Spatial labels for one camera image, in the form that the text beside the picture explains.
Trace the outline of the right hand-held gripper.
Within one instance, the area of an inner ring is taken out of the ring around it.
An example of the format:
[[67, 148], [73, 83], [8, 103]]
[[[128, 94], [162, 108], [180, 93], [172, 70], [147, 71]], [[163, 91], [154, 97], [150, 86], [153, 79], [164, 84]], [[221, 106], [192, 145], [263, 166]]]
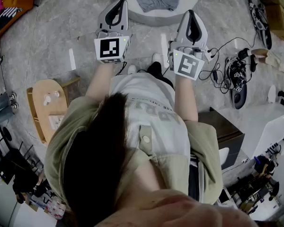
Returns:
[[205, 45], [208, 39], [205, 25], [195, 12], [193, 13], [194, 27], [192, 28], [192, 34], [194, 44], [201, 45], [181, 44], [183, 42], [193, 41], [189, 34], [192, 12], [193, 11], [190, 9], [183, 15], [177, 30], [177, 42], [169, 42], [168, 60], [169, 69], [175, 74], [191, 80], [197, 80], [203, 66], [212, 59], [212, 54], [207, 45]]

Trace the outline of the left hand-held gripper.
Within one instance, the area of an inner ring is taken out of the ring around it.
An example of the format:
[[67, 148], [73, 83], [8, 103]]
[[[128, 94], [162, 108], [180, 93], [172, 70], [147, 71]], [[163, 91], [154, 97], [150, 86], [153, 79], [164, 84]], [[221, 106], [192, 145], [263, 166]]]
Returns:
[[130, 46], [132, 34], [129, 31], [117, 32], [108, 29], [128, 29], [128, 4], [118, 0], [107, 6], [98, 18], [99, 30], [94, 39], [97, 60], [102, 64], [123, 63]]

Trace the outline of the person's left forearm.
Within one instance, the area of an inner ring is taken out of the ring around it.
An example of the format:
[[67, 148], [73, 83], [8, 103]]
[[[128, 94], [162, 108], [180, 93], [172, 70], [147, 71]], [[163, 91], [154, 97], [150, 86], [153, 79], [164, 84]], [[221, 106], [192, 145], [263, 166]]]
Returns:
[[100, 64], [96, 69], [85, 96], [92, 98], [96, 102], [102, 102], [109, 93], [113, 72], [113, 64]]

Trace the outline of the person's right forearm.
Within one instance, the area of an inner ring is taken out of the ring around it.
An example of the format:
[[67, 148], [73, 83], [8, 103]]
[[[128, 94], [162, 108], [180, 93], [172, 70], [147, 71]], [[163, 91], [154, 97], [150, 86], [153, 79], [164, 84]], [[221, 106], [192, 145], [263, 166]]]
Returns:
[[176, 75], [175, 112], [183, 121], [198, 121], [198, 111], [191, 79]]

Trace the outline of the white round table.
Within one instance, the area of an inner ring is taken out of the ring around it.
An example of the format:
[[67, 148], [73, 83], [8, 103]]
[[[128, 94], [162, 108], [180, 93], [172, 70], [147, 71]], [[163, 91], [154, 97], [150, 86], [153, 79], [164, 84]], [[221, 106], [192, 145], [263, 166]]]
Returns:
[[137, 0], [127, 0], [128, 17], [147, 26], [169, 26], [180, 23], [184, 13], [193, 9], [198, 0], [179, 0], [179, 4], [174, 11], [167, 9], [155, 9], [143, 12]]

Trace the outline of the black trousers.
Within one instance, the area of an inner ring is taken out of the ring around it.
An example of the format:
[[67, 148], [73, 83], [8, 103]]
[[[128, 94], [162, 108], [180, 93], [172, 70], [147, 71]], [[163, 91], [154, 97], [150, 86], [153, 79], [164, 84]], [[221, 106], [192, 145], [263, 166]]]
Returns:
[[169, 79], [163, 76], [160, 62], [158, 61], [153, 62], [152, 65], [148, 67], [147, 73], [151, 74], [156, 79], [161, 80], [167, 83], [168, 85], [170, 85], [172, 88], [174, 88], [173, 83]]

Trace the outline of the spare grey gripper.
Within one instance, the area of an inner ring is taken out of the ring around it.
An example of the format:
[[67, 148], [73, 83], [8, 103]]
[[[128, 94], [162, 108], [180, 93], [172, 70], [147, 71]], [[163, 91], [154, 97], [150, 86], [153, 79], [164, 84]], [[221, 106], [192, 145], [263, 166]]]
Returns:
[[250, 15], [253, 20], [254, 28], [263, 42], [264, 47], [270, 50], [272, 47], [271, 33], [269, 30], [268, 22], [263, 15], [263, 11], [259, 9], [252, 0], [248, 0]]
[[227, 60], [226, 67], [232, 105], [239, 110], [244, 106], [247, 98], [246, 63], [238, 57], [231, 57]]

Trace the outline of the olive and white shirt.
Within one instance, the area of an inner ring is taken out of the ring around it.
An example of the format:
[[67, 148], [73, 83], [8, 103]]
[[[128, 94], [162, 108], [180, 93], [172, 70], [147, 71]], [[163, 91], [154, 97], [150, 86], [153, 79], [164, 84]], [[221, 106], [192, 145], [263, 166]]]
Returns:
[[183, 121], [175, 88], [148, 73], [112, 77], [102, 102], [74, 99], [48, 144], [44, 171], [78, 227], [158, 190], [211, 205], [222, 192], [215, 128]]

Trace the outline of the cardboard box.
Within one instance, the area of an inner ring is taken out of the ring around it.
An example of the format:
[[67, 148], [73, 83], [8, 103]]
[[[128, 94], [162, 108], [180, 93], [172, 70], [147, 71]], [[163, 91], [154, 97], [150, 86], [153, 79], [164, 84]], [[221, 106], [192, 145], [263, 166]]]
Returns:
[[284, 41], [284, 0], [262, 0], [270, 31]]

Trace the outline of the dark brown cabinet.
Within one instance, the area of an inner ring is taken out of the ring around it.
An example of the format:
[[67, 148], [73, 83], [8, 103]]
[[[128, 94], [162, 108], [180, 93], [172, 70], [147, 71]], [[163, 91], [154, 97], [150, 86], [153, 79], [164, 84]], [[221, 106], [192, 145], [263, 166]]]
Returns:
[[245, 134], [213, 108], [208, 112], [199, 113], [198, 119], [199, 122], [209, 124], [216, 129], [222, 170], [233, 166]]

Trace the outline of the wooden oval side table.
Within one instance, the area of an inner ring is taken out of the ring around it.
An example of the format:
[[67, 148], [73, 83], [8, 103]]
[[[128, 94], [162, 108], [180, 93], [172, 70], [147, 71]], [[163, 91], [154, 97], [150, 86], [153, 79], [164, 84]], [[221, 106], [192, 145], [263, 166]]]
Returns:
[[67, 87], [79, 80], [80, 78], [76, 77], [61, 85], [53, 79], [44, 79], [27, 88], [28, 105], [43, 144], [50, 142], [68, 109]]

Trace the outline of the white cabinet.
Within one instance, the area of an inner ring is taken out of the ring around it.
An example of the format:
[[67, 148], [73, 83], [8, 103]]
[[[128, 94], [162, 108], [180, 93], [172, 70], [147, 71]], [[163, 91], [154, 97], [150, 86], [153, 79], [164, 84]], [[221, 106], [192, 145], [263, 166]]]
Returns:
[[284, 138], [284, 106], [270, 103], [243, 110], [239, 130], [245, 134], [241, 150], [253, 159]]

